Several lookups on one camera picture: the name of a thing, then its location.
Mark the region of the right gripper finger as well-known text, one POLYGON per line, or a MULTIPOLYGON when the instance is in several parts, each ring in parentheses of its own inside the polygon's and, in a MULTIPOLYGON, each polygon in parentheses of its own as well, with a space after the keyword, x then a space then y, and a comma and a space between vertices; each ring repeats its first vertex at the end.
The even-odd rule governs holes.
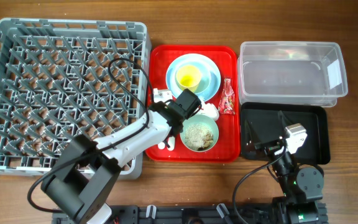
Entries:
POLYGON ((290 120, 285 116, 283 111, 278 112, 278 120, 282 125, 284 135, 286 135, 285 128, 290 125, 290 120))
POLYGON ((255 132, 252 123, 250 123, 248 120, 245 121, 245 126, 246 126, 246 134, 249 137, 249 144, 253 144, 253 145, 260 145, 261 141, 257 135, 257 133, 255 132))

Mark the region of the white tissue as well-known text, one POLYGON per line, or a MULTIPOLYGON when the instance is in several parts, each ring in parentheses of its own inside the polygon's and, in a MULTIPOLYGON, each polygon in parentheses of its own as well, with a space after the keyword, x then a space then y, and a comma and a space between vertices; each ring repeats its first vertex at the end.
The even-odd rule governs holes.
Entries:
POLYGON ((214 121, 219 119, 219 111, 218 109, 211 103, 203 103, 202 108, 200 110, 200 114, 205 115, 214 121))

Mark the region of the green bowl with food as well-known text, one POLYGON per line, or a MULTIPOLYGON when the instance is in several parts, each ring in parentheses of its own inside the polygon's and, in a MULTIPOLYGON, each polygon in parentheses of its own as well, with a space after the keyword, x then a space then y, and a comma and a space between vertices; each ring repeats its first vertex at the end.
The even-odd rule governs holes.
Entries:
POLYGON ((183 122, 182 143, 193 152, 212 149, 219 139, 219 128, 212 118, 196 114, 183 122))

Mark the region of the white plastic spoon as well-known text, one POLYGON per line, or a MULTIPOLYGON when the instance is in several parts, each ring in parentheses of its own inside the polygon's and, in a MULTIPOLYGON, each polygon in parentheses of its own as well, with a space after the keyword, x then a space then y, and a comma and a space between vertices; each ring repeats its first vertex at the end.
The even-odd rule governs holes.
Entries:
POLYGON ((167 141, 167 149, 169 151, 172 151, 174 150, 175 148, 175 137, 171 136, 168 138, 168 141, 167 141))

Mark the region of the red snack wrapper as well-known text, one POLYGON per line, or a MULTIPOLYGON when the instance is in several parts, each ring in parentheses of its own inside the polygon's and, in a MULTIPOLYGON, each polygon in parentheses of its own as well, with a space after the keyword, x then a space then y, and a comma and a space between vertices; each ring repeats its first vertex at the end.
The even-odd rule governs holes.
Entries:
POLYGON ((230 78, 224 79, 223 93, 218 104, 218 111, 220 114, 235 115, 234 111, 235 93, 232 89, 232 82, 230 78))

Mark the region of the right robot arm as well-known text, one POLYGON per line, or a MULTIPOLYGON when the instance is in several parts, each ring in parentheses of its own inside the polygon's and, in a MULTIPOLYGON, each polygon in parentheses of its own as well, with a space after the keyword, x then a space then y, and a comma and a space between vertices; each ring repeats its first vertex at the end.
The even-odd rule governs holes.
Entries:
POLYGON ((290 124, 280 111, 278 117, 286 124, 283 136, 277 140, 262 142, 251 122, 246 121, 250 136, 247 146, 266 156, 265 168, 279 183, 283 196, 275 197, 266 205, 250 205, 244 213, 252 223, 327 223, 323 198, 324 172, 317 165, 300 164, 295 153, 308 137, 300 124, 290 124))

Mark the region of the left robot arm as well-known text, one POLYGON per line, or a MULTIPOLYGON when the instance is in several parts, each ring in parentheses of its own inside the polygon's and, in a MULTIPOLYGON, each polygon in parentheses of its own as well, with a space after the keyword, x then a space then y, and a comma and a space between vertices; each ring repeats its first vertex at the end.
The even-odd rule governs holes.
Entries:
POLYGON ((106 200, 122 168, 146 149, 182 132, 184 120, 201 100, 184 90, 169 103, 152 103, 135 123, 91 140, 74 137, 41 183, 41 190, 74 223, 106 223, 112 215, 106 200))

